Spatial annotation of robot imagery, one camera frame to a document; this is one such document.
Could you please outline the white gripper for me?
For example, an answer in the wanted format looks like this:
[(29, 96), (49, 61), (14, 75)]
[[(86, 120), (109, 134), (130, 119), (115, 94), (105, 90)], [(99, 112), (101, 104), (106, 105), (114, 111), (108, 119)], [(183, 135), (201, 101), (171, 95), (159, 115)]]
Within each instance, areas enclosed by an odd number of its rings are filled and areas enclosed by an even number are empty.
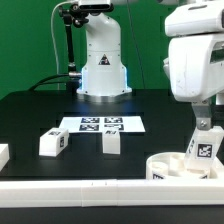
[(193, 102), (196, 127), (210, 130), (212, 113), (208, 98), (224, 90), (224, 34), (172, 38), (166, 71), (174, 98)]

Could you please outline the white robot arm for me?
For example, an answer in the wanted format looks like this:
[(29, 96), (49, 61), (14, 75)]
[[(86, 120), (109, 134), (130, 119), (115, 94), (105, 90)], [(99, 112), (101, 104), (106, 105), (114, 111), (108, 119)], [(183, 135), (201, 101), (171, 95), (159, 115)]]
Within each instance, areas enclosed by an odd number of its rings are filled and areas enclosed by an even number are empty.
[[(78, 0), (72, 7), (84, 19), (87, 62), (78, 92), (93, 98), (129, 93), (120, 59), (120, 26), (106, 14), (123, 0)], [(224, 0), (160, 0), (177, 8), (165, 19), (170, 38), (164, 71), (174, 98), (194, 106), (196, 125), (211, 128), (208, 100), (224, 90)]]

